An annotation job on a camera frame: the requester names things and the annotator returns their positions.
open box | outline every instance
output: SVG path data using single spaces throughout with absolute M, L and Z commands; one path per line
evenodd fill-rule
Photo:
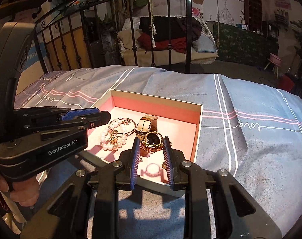
M 146 114 L 158 116 L 158 132 L 168 136 L 172 148 L 181 150 L 185 159 L 195 161 L 202 108 L 200 104 L 183 102 L 139 93 L 110 90 L 92 107 L 100 111 L 109 111 L 111 120 L 130 118 L 136 124 Z M 99 158 L 101 167 L 117 160 L 122 151 L 132 148 L 135 133 L 127 137 L 127 142 L 117 151 L 104 150 L 100 144 L 101 133 L 108 125 L 89 130 L 88 148 L 91 154 Z M 166 170 L 162 168 L 163 151 L 142 157 L 139 163 L 137 184 L 161 193 L 181 197 L 184 191 L 172 191 L 167 182 Z

pink stool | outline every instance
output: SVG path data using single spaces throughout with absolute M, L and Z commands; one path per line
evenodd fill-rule
M 278 79 L 278 67 L 281 67 L 281 65 L 282 65 L 282 60 L 278 57 L 278 56 L 276 56 L 276 55 L 274 55 L 274 54 L 272 54 L 272 53 L 270 53 L 270 57 L 269 57 L 269 63 L 267 64 L 267 66 L 264 68 L 264 70 L 266 70 L 266 68 L 271 64 L 271 63 L 273 63 L 275 66 L 276 66 L 276 72 L 277 72 L 277 74 L 276 74 L 276 79 Z

blue sign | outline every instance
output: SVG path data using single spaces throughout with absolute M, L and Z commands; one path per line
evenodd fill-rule
M 42 54 L 40 56 L 44 57 L 44 55 L 46 55 L 44 42 L 40 43 L 39 47 L 42 51 Z M 36 47 L 33 46 L 33 47 L 31 47 L 31 49 L 28 52 L 27 62 L 26 62 L 26 65 L 23 67 L 22 71 L 26 70 L 31 65 L 35 64 L 37 61 L 39 61 L 39 58 L 38 58 L 38 55 L 37 55 L 37 52 L 36 52 Z

green patterned tablecloth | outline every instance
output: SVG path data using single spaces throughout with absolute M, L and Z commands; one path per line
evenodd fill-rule
M 218 24 L 214 22 L 213 36 L 217 39 Z M 257 33 L 246 31 L 232 25 L 219 24 L 217 60 L 235 62 L 256 67 L 265 67 L 269 53 L 278 55 L 279 44 Z

metal bed frame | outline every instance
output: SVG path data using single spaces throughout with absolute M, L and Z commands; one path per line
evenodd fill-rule
M 88 52 L 88 56 L 89 56 L 89 60 L 90 60 L 90 63 L 91 63 L 91 66 L 92 68 L 95 68 L 96 66 L 94 65 L 93 63 L 93 59 L 91 58 L 91 54 L 90 54 L 90 44 L 89 44 L 89 39 L 88 39 L 88 36 L 86 35 L 86 31 L 85 31 L 85 26 L 84 26 L 84 10 L 85 9 L 89 9 L 91 7 L 94 7 L 94 12 L 95 12 L 95 18 L 96 18 L 96 22 L 97 22 L 97 33 L 99 35 L 99 41 L 101 42 L 101 33 L 100 33 L 100 30 L 99 30 L 99 21 L 98 21 L 98 13 L 97 13 L 97 5 L 99 4 L 103 4 L 103 3 L 111 3 L 110 7 L 111 7 L 111 10 L 113 10 L 114 12 L 114 7 L 112 6 L 113 5 L 113 1 L 115 0 L 101 0 L 101 1 L 96 1 L 96 2 L 90 2 L 89 0 L 86 0 L 86 4 L 81 7 L 80 9 L 78 10 L 75 10 L 73 11 L 72 13 L 68 14 L 68 15 L 65 15 L 64 17 L 61 17 L 59 19 L 56 20 L 56 18 L 61 14 L 59 13 L 53 20 L 51 20 L 47 25 L 46 25 L 46 22 L 45 22 L 45 19 L 49 16 L 51 16 L 53 13 L 56 13 L 58 11 L 58 9 L 60 9 L 61 7 L 63 6 L 66 6 L 69 7 L 71 5 L 73 5 L 74 2 L 76 2 L 77 0 L 66 0 L 65 2 L 59 4 L 58 6 L 56 6 L 55 8 L 51 9 L 50 11 L 48 11 L 47 13 L 45 13 L 42 17 L 40 17 L 35 23 L 36 24 L 41 24 L 41 27 L 42 27 L 42 30 L 40 30 L 38 33 L 35 34 L 34 36 L 34 43 L 35 43 L 35 47 L 36 47 L 36 52 L 38 55 L 42 55 L 42 52 L 41 52 L 41 49 L 40 49 L 40 44 L 39 44 L 39 40 L 38 40 L 38 37 L 39 36 L 42 36 L 42 39 L 44 40 L 44 45 L 45 45 L 45 50 L 46 50 L 46 56 L 49 60 L 49 64 L 50 64 L 50 72 L 51 71 L 54 71 L 54 68 L 53 68 L 53 64 L 50 60 L 50 54 L 48 52 L 48 48 L 47 48 L 47 45 L 46 45 L 46 42 L 45 42 L 45 37 L 44 37 L 44 31 L 49 29 L 49 32 L 50 32 L 50 37 L 51 37 L 51 40 L 48 42 L 52 42 L 53 44 L 53 50 L 54 50 L 54 53 L 55 53 L 55 57 L 57 59 L 57 66 L 60 70 L 62 70 L 62 64 L 59 60 L 59 57 L 58 57 L 58 53 L 57 53 L 57 49 L 55 47 L 55 44 L 54 44 L 54 39 L 53 39 L 53 34 L 52 34 L 52 29 L 51 27 L 54 25 L 54 24 L 57 24 L 58 23 L 58 29 L 59 29 L 59 34 L 60 34 L 60 39 L 61 39 L 61 42 L 62 42 L 62 50 L 64 51 L 64 54 L 65 54 L 65 57 L 66 57 L 66 61 L 67 61 L 67 64 L 68 64 L 68 68 L 69 70 L 71 70 L 71 66 L 70 66 L 70 60 L 71 58 L 68 58 L 68 55 L 67 55 L 67 52 L 66 52 L 66 44 L 63 40 L 63 34 L 62 34 L 62 31 L 61 31 L 61 27 L 60 27 L 60 22 L 65 19 L 65 18 L 68 18 L 68 22 L 69 22 L 69 27 L 70 27 L 70 34 L 71 34 L 71 37 L 72 37 L 72 42 L 73 42 L 73 46 L 74 46 L 74 51 L 75 51 L 75 54 L 76 54 L 76 58 L 75 60 L 77 61 L 78 63 L 78 66 L 79 68 L 81 68 L 81 58 L 78 54 L 78 51 L 77 51 L 77 47 L 76 47 L 76 42 L 75 42 L 75 38 L 74 38 L 74 33 L 73 33 L 73 28 L 72 28 L 72 23 L 71 23 L 71 19 L 70 17 L 76 13 L 80 13 L 80 17 L 81 17 L 81 22 L 82 22 L 82 29 L 83 29 L 83 34 L 84 34 L 84 42 L 86 44 L 86 48 L 87 48 L 87 52 Z M 170 17 L 170 0 L 167 0 L 167 4 L 168 4 L 168 17 Z M 191 26 L 191 18 L 192 18 L 192 10 L 191 10 L 191 7 L 192 7 L 192 0 L 185 0 L 185 4 L 186 4 L 186 17 L 187 17 L 187 43 L 186 43 L 186 57 L 185 57 L 185 73 L 190 73 L 190 61 L 191 61 L 191 46 L 192 46 L 192 40 L 191 40 L 191 32 L 192 32 L 192 26 Z M 130 13 L 130 21 L 131 21 L 131 32 L 132 32 L 132 41 L 133 41 L 133 47 L 132 47 L 132 50 L 134 52 L 134 59 L 135 59 L 135 64 L 138 66 L 138 60 L 137 60 L 137 46 L 136 46 L 136 43 L 135 43 L 135 38 L 134 38 L 134 29 L 133 29 L 133 21 L 132 21 L 132 6 L 131 6 L 131 3 L 129 2 L 128 3 L 129 5 L 129 13 Z M 112 12 L 112 20 L 113 20 L 113 24 L 114 24 L 114 33 L 113 34 L 116 34 L 116 30 L 117 30 L 117 26 L 116 26 L 116 19 L 115 19 L 115 14 Z M 149 17 L 151 18 L 151 12 L 150 12 L 150 2 L 148 0 L 148 12 L 149 12 Z M 171 33 L 170 33 L 170 30 L 171 30 L 171 25 L 170 25 L 170 21 L 168 21 L 168 25 L 169 25 L 169 46 L 168 46 L 168 56 L 169 56 L 169 69 L 171 69 L 171 50 L 172 50 L 172 45 L 171 45 Z M 117 53 L 118 55 L 120 56 L 120 50 L 119 50 L 119 45 L 118 45 L 118 40 L 116 39 L 116 50 L 117 50 Z M 154 50 L 153 48 L 151 49 L 151 56 L 152 56 L 152 64 L 151 66 L 152 67 L 155 67 L 155 62 L 154 62 Z M 48 73 L 48 69 L 45 65 L 45 62 L 44 62 L 44 58 L 42 56 L 39 56 L 39 60 L 40 60 L 40 64 L 42 66 L 42 70 L 44 71 L 44 73 Z

